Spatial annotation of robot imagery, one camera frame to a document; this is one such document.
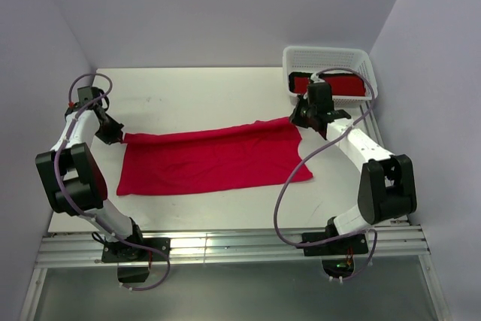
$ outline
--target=gray wall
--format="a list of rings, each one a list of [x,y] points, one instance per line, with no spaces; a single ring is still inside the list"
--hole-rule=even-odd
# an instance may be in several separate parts
[[[479,319],[481,6],[397,0],[371,52],[387,145],[412,157],[419,210],[455,319]]]
[[[51,0],[0,0],[0,318],[17,319],[50,207],[35,169],[63,128],[73,77],[88,71]]]
[[[98,67],[280,65],[286,45],[369,51],[395,0],[54,0]]]

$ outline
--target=purple cable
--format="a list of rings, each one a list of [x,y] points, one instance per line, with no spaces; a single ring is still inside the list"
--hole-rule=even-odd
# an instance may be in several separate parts
[[[305,165],[307,163],[307,161],[309,161],[315,155],[321,153],[323,150],[327,150],[330,146],[333,146],[338,141],[341,141],[343,138],[345,138],[349,134],[349,132],[351,132],[352,128],[356,124],[358,124],[359,122],[364,120],[374,108],[374,102],[376,100],[374,98],[374,89],[371,86],[371,84],[369,83],[369,81],[362,74],[358,73],[357,71],[353,71],[350,68],[335,67],[335,68],[324,69],[323,71],[320,71],[320,72],[316,73],[316,75],[317,75],[317,77],[320,77],[328,71],[348,71],[349,73],[353,73],[353,74],[357,75],[359,78],[361,78],[361,80],[364,82],[366,87],[369,89],[369,92],[371,93],[372,99],[371,99],[371,103],[369,104],[368,109],[357,120],[355,120],[352,123],[352,125],[349,128],[347,128],[346,131],[342,135],[340,135],[336,139],[328,142],[327,144],[324,144],[322,147],[318,148],[317,150],[314,150],[312,153],[310,153],[308,156],[306,156],[304,159],[302,159],[299,162],[299,164],[294,168],[294,171],[292,171],[292,173],[289,175],[289,177],[287,178],[287,181],[283,185],[283,188],[280,190],[279,196],[277,197],[276,206],[274,208],[274,230],[276,231],[277,237],[279,237],[282,242],[284,242],[285,244],[288,244],[290,246],[294,246],[294,247],[300,247],[300,248],[317,247],[317,246],[320,246],[320,245],[323,245],[323,244],[327,244],[328,242],[337,241],[337,240],[340,240],[340,239],[343,239],[343,238],[351,237],[351,236],[354,236],[354,235],[359,235],[359,234],[365,232],[364,230],[363,231],[350,232],[350,233],[346,233],[344,235],[339,235],[339,236],[327,238],[325,240],[310,242],[309,244],[304,244],[304,243],[292,242],[292,241],[288,240],[287,238],[285,238],[280,233],[279,224],[278,224],[278,221],[277,221],[277,216],[278,216],[279,208],[280,208],[280,202],[283,200],[283,196],[284,196],[284,193],[287,190],[287,187],[292,182],[292,179],[298,173],[299,169],[301,169],[301,167],[303,165]],[[371,248],[371,252],[369,253],[368,259],[366,260],[366,263],[364,263],[363,266],[356,273],[352,274],[349,277],[346,277],[344,280],[348,280],[348,279],[354,277],[355,275],[359,274],[360,272],[362,272],[367,267],[369,262],[371,261],[373,255],[374,255],[374,251],[376,250],[377,231],[375,229],[369,229],[369,230],[366,231],[366,233],[370,232],[370,231],[374,232],[374,241],[373,241],[373,246]]]
[[[72,132],[74,131],[74,127],[75,127],[75,124],[77,123],[78,121],[78,118],[80,117],[80,115],[88,108],[90,107],[92,104],[96,103],[97,101],[100,101],[102,100],[103,98],[105,98],[109,93],[110,91],[112,90],[112,80],[105,74],[101,74],[101,73],[87,73],[87,74],[83,74],[81,76],[79,76],[76,80],[74,80],[74,82],[72,83],[72,85],[70,86],[70,89],[68,91],[68,101],[71,102],[71,94],[72,94],[72,91],[73,91],[73,88],[74,88],[74,85],[82,78],[84,77],[89,77],[89,76],[99,76],[99,77],[103,77],[105,78],[108,83],[109,83],[109,88],[107,90],[107,92],[105,92],[104,94],[100,95],[99,97],[93,99],[92,101],[88,102],[87,104],[85,104],[76,114],[75,114],[75,117],[74,117],[74,120],[72,121],[72,123],[70,124],[70,126],[68,127],[67,129],[67,132],[65,134],[65,138],[64,140],[62,141],[62,143],[60,144],[60,147],[59,149],[56,151],[56,154],[55,154],[55,158],[53,159],[53,169],[55,171],[55,177],[57,179],[57,183],[59,184],[59,188],[60,188],[60,191],[62,192],[63,196],[65,197],[65,199],[67,200],[68,204],[81,216],[84,216],[84,217],[89,217],[89,218],[94,218],[95,221],[97,222],[97,224],[99,226],[101,226],[105,231],[107,231],[108,233],[110,233],[111,235],[113,235],[113,237],[115,237],[119,242],[129,246],[129,247],[134,247],[134,248],[138,248],[140,250],[146,250],[146,251],[150,251],[150,252],[153,252],[153,253],[157,253],[158,255],[160,255],[163,259],[165,259],[165,261],[167,262],[167,269],[165,270],[165,273],[164,273],[164,276],[162,276],[162,278],[157,281],[156,283],[150,285],[150,286],[145,286],[145,287],[131,287],[129,285],[125,285],[123,284],[122,286],[127,288],[127,289],[130,289],[130,290],[133,290],[133,291],[147,291],[148,289],[153,289],[155,287],[157,287],[158,285],[160,285],[161,283],[163,283],[165,281],[165,279],[167,278],[170,270],[171,270],[171,262],[170,260],[168,259],[167,255],[165,255],[162,251],[160,250],[157,250],[155,248],[152,248],[152,247],[147,247],[147,246],[142,246],[140,244],[133,244],[132,242],[128,242],[120,237],[118,237],[115,233],[115,230],[113,230],[111,227],[108,226],[108,224],[106,224],[102,218],[94,215],[94,214],[90,214],[90,213],[87,213],[87,212],[84,212],[83,210],[81,210],[77,204],[75,203],[75,201],[72,199],[72,197],[68,194],[67,192],[67,189],[65,188],[65,184],[63,183],[63,178],[60,174],[60,170],[59,170],[59,159],[60,159],[60,153],[65,149],[65,146],[67,145],[69,139],[70,139],[70,136],[72,134]]]

